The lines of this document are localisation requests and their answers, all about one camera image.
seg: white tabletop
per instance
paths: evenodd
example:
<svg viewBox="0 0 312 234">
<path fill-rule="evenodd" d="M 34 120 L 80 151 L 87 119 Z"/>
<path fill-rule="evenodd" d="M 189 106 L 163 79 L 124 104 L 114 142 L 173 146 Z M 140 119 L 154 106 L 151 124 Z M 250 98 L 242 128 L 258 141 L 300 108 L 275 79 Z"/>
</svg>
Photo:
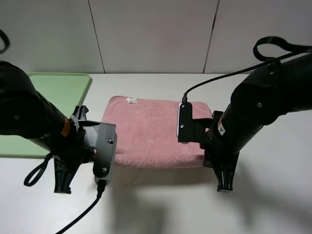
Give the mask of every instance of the white tabletop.
<svg viewBox="0 0 312 234">
<path fill-rule="evenodd" d="M 84 104 L 100 121 L 111 96 L 181 100 L 190 86 L 216 75 L 91 75 Z M 224 111 L 246 75 L 189 94 Z M 234 191 L 216 192 L 211 169 L 116 167 L 99 204 L 68 234 L 312 233 L 312 111 L 287 114 L 264 127 L 241 151 Z M 0 158 L 0 229 L 4 234 L 54 234 L 96 197 L 92 165 L 82 165 L 71 195 L 54 194 L 53 163 L 33 187 L 23 186 L 39 159 Z"/>
</svg>

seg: folded towel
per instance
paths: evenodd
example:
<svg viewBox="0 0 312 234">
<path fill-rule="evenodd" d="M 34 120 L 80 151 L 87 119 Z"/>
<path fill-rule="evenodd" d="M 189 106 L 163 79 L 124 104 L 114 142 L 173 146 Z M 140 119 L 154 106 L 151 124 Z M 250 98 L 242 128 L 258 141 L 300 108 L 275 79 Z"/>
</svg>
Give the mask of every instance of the folded towel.
<svg viewBox="0 0 312 234">
<path fill-rule="evenodd" d="M 204 151 L 198 143 L 181 144 L 176 137 L 178 101 L 115 96 L 102 122 L 116 124 L 115 164 L 148 168 L 201 167 Z M 193 102 L 193 118 L 211 117 L 203 102 Z"/>
</svg>

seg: power cord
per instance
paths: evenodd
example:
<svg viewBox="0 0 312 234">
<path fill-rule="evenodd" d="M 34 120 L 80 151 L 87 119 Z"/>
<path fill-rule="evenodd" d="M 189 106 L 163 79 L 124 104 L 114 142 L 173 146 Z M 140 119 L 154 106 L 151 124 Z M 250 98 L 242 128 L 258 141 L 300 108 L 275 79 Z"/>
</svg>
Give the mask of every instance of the power cord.
<svg viewBox="0 0 312 234">
<path fill-rule="evenodd" d="M 286 51 L 290 51 L 291 53 L 288 53 L 286 55 L 283 55 L 283 56 L 280 56 L 280 57 L 277 57 L 277 58 L 265 57 L 262 54 L 260 54 L 260 52 L 258 51 L 258 46 L 259 45 L 263 45 L 263 44 L 277 45 L 277 46 L 281 47 L 282 49 L 284 49 Z M 219 76 L 219 77 L 215 77 L 215 78 L 206 80 L 204 82 L 201 82 L 201 83 L 199 83 L 197 85 L 194 85 L 193 87 L 189 88 L 184 93 L 183 98 L 182 98 L 182 103 L 183 102 L 187 102 L 187 94 L 190 91 L 192 91 L 193 89 L 198 88 L 199 86 L 202 86 L 204 84 L 208 84 L 208 83 L 210 83 L 212 81 L 215 81 L 215 80 L 219 80 L 219 79 L 223 79 L 223 78 L 226 78 L 226 77 L 235 76 L 235 75 L 238 75 L 238 74 L 241 74 L 241 73 L 244 73 L 244 72 L 248 72 L 248 71 L 257 69 L 259 67 L 263 67 L 265 65 L 272 64 L 274 62 L 280 62 L 283 59 L 287 59 L 287 58 L 290 58 L 292 56 L 299 55 L 301 53 L 311 53 L 311 52 L 312 52 L 312 46 L 290 44 L 290 43 L 288 43 L 287 41 L 285 41 L 284 39 L 282 39 L 280 37 L 265 37 L 265 38 L 261 38 L 254 45 L 254 47 L 253 47 L 253 54 L 254 54 L 254 56 L 258 60 L 263 61 L 263 63 L 260 63 L 258 65 L 255 65 L 255 66 L 252 66 L 252 67 L 249 67 L 249 68 L 237 71 L 237 72 L 233 72 L 233 73 L 230 73 L 230 74 L 226 74 L 226 75 L 222 75 L 222 76 Z"/>
<path fill-rule="evenodd" d="M 70 224 L 68 224 L 66 227 L 64 227 L 62 230 L 58 231 L 55 234 L 62 234 L 66 232 L 68 229 L 73 227 L 79 220 L 81 220 L 87 213 L 89 213 L 90 210 L 92 210 L 93 207 L 98 203 L 99 199 L 102 197 L 102 194 L 105 190 L 106 187 L 106 181 L 100 179 L 97 183 L 97 198 L 95 201 L 81 214 L 79 215 L 76 219 L 74 219 Z"/>
<path fill-rule="evenodd" d="M 40 165 L 38 165 L 35 169 L 33 169 L 28 176 L 26 176 L 25 180 L 24 180 L 24 185 L 31 187 L 33 185 L 35 185 L 38 180 L 41 178 L 41 176 L 43 175 L 45 169 L 47 168 L 47 165 L 49 163 L 49 160 L 52 158 L 54 154 L 53 153 L 49 153 L 45 158 L 43 163 L 41 163 Z M 34 174 L 37 173 L 37 175 L 35 176 L 35 178 L 30 181 L 30 179 L 34 176 Z M 92 210 L 95 205 L 98 203 L 99 199 L 102 197 L 102 194 L 105 190 L 107 183 L 105 180 L 100 179 L 97 183 L 97 198 L 95 199 L 95 201 L 81 214 L 79 215 L 76 219 L 74 219 L 70 224 L 68 224 L 66 227 L 64 227 L 62 230 L 58 231 L 56 234 L 62 234 L 64 232 L 66 232 L 68 229 L 70 229 L 71 227 L 73 227 L 79 220 L 81 220 L 87 213 L 89 213 L 90 210 Z"/>
</svg>

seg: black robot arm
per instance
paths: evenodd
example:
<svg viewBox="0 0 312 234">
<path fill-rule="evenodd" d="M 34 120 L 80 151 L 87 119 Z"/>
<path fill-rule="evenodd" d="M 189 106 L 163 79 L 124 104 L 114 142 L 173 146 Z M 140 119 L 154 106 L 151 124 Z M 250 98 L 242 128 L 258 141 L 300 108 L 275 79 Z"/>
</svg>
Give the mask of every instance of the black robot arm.
<svg viewBox="0 0 312 234">
<path fill-rule="evenodd" d="M 261 40 L 255 48 L 263 44 Z M 299 52 L 291 55 L 310 52 L 311 47 L 297 49 Z M 254 54 L 265 62 L 236 87 L 224 113 L 215 111 L 212 119 L 193 119 L 186 97 L 179 106 L 178 141 L 200 143 L 205 150 L 204 166 L 213 168 L 218 192 L 233 190 L 239 151 L 264 125 L 288 112 L 312 109 L 312 54 L 282 64 L 279 59 L 262 56 L 257 49 Z"/>
<path fill-rule="evenodd" d="M 4 42 L 1 54 L 10 41 L 1 30 L 0 38 Z M 86 162 L 94 162 L 96 181 L 110 181 L 117 144 L 115 125 L 88 121 L 85 106 L 76 106 L 70 118 L 64 116 L 35 90 L 20 68 L 5 61 L 0 61 L 0 109 L 0 135 L 18 135 L 50 151 L 44 162 L 26 177 L 24 185 L 33 186 L 51 158 L 55 193 L 70 194 L 70 183 L 80 164 Z"/>
</svg>

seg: light green tray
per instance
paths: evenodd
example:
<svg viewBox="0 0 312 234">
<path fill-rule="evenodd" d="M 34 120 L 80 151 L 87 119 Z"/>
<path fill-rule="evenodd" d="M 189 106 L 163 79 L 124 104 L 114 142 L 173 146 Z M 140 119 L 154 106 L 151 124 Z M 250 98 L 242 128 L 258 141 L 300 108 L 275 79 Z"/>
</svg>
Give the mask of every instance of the light green tray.
<svg viewBox="0 0 312 234">
<path fill-rule="evenodd" d="M 82 73 L 30 73 L 35 89 L 69 117 L 81 105 L 92 79 Z M 0 136 L 0 157 L 43 158 L 48 152 L 19 136 Z"/>
</svg>

